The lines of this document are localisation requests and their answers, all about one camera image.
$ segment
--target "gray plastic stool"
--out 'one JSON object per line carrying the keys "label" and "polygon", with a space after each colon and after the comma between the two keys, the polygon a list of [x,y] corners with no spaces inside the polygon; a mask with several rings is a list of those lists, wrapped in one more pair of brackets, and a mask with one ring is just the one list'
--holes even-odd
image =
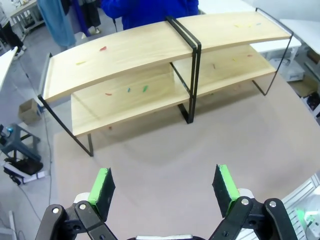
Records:
{"label": "gray plastic stool", "polygon": [[[40,138],[24,130],[22,127],[13,123],[7,127],[10,135],[5,138],[6,143],[0,144],[0,151],[2,151],[8,158],[9,153],[13,151],[14,157],[16,158],[16,152],[22,153],[24,156],[40,162],[41,156],[38,154],[37,144],[40,142]],[[32,147],[28,147],[23,143],[23,140],[32,137]]]}

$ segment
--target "person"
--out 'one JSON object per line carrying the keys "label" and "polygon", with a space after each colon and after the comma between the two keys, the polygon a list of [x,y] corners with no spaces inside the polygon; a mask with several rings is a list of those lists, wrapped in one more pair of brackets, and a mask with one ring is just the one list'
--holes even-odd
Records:
{"label": "person", "polygon": [[198,0],[102,0],[101,8],[112,19],[122,17],[123,30],[198,14]]}
{"label": "person", "polygon": [[21,57],[27,49],[24,43],[20,40],[17,34],[11,28],[9,18],[6,16],[2,3],[0,2],[0,32],[4,40],[10,45],[11,48],[18,47],[15,54],[15,59]]}

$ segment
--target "bolt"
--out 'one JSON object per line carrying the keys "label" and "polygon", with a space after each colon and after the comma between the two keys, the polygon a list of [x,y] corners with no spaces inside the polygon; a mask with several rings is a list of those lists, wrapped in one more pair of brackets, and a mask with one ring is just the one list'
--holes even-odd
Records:
{"label": "bolt", "polygon": [[243,205],[248,205],[248,204],[249,204],[249,201],[248,201],[248,199],[242,199],[241,203],[242,203]]}
{"label": "bolt", "polygon": [[276,202],[275,201],[271,201],[269,203],[270,207],[274,208],[275,206],[277,206]]}
{"label": "bolt", "polygon": [[52,210],[52,212],[53,212],[54,214],[57,214],[57,213],[59,212],[59,208],[55,207],[55,208]]}

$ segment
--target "gray floor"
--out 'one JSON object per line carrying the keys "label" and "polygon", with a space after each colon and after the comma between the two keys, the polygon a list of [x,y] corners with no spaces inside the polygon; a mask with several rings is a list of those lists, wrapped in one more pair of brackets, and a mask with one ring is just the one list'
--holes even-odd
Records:
{"label": "gray floor", "polygon": [[[81,34],[77,34],[76,45],[116,32],[113,21],[100,9],[99,13],[101,19],[101,26],[99,28],[101,33],[87,39],[80,39]],[[118,30],[121,31],[121,20],[117,19],[116,24]],[[0,114],[0,123],[4,126],[10,123],[21,122],[18,118],[19,105],[28,99],[37,99],[40,77],[46,56],[48,53],[52,53],[53,55],[58,54],[61,50],[53,41],[45,26],[41,26],[29,33],[23,42],[28,49],[19,60],[12,63],[0,92],[0,109],[2,112],[2,114]],[[52,107],[54,107],[55,112],[66,125],[70,127],[70,103],[68,102],[68,98],[62,99]],[[31,126],[26,126],[24,123],[21,125],[41,138],[39,152],[44,164],[43,169],[51,171],[52,184],[50,177],[46,177],[30,182],[19,188],[9,179],[8,175],[0,171],[0,218],[2,220],[0,220],[0,227],[3,225],[9,226],[8,211],[13,210],[17,233],[23,231],[26,240],[34,240],[40,221],[32,210],[23,191],[25,191],[34,206],[36,214],[40,218],[42,218],[49,204],[58,204],[55,169],[54,165],[51,164],[50,156],[51,152],[53,152],[53,134],[63,129],[50,115],[43,116],[42,120]],[[11,240],[9,236],[2,234],[0,234],[0,239]],[[24,239],[22,234],[19,234],[19,239]]]}

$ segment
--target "blue jacket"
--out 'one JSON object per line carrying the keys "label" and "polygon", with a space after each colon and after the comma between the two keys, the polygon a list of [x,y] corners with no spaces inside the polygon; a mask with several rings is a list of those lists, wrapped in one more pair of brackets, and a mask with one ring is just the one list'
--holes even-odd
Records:
{"label": "blue jacket", "polygon": [[102,0],[101,7],[112,19],[122,17],[124,30],[198,14],[198,0]]}

